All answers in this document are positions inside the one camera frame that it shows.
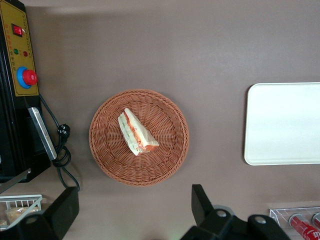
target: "table surface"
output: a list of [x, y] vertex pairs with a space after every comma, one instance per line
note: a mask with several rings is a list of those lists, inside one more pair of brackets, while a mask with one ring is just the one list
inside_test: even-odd
[[[68, 170], [81, 185], [80, 213], [64, 239], [180, 239], [195, 224], [192, 184], [244, 220], [268, 209], [319, 206], [318, 164], [251, 166], [243, 157], [252, 85], [320, 82], [319, 1], [24, 3], [39, 90], [71, 127]], [[132, 187], [97, 166], [89, 127], [105, 100], [141, 88], [178, 105], [190, 147], [172, 177]], [[5, 194], [43, 194], [50, 204], [63, 190], [50, 168]]]

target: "white wire rack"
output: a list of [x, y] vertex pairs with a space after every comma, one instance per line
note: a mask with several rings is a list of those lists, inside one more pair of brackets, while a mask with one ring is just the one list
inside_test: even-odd
[[293, 214], [302, 214], [310, 223], [314, 214], [320, 213], [320, 206], [270, 209], [269, 216], [273, 218], [291, 240], [303, 240], [297, 231], [289, 224], [289, 218]]
[[4, 224], [0, 226], [0, 231], [3, 231], [8, 228], [12, 228], [16, 225], [21, 219], [23, 219], [32, 209], [37, 207], [41, 210], [41, 200], [43, 199], [41, 194], [36, 195], [17, 195], [17, 196], [0, 196], [0, 219], [6, 220], [5, 212], [11, 208], [18, 207], [28, 207], [26, 211], [23, 212], [15, 221], [11, 224]]

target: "screw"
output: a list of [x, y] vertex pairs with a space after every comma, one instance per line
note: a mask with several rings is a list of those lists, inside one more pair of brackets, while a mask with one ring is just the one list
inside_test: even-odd
[[227, 213], [223, 210], [216, 211], [216, 214], [221, 218], [225, 218], [227, 216]]
[[254, 220], [256, 220], [259, 224], [266, 224], [267, 223], [267, 221], [262, 216], [256, 216], [254, 218]]

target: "sandwich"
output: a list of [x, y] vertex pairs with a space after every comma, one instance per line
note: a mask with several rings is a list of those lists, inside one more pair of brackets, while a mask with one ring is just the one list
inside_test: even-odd
[[128, 108], [125, 108], [118, 117], [118, 122], [124, 139], [134, 155], [152, 152], [159, 147], [157, 140]]

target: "red switch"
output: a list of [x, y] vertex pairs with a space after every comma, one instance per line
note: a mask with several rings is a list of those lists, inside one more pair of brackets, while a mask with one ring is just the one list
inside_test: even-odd
[[35, 85], [38, 82], [36, 73], [30, 69], [23, 71], [22, 78], [27, 85]]
[[22, 27], [12, 24], [12, 31], [14, 35], [22, 37]]

